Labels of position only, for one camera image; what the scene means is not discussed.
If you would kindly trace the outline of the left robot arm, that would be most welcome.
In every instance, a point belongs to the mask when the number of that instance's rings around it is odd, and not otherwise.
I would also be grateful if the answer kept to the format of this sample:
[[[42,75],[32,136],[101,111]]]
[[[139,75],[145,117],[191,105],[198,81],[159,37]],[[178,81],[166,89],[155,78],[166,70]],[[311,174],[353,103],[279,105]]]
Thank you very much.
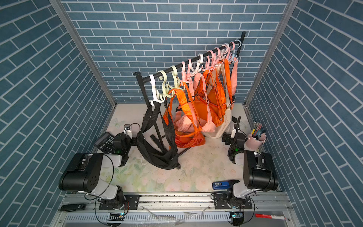
[[[100,202],[99,210],[136,210],[139,195],[124,195],[121,186],[100,178],[101,170],[125,166],[129,151],[136,145],[136,138],[123,132],[113,136],[109,132],[102,134],[95,146],[101,152],[88,154],[76,153],[65,172],[60,177],[59,189],[62,191],[84,192],[94,196]]]

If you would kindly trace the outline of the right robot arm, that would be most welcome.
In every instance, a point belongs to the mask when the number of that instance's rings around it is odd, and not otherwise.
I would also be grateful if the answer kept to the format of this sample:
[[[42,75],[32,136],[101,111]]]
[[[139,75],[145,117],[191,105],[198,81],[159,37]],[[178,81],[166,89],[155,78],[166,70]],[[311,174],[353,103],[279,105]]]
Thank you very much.
[[[215,192],[210,197],[217,210],[251,209],[252,195],[275,191],[278,187],[272,156],[265,152],[245,150],[247,140],[247,135],[243,132],[224,133],[222,136],[222,141],[230,146],[227,153],[229,160],[243,166],[243,180],[212,183]]]

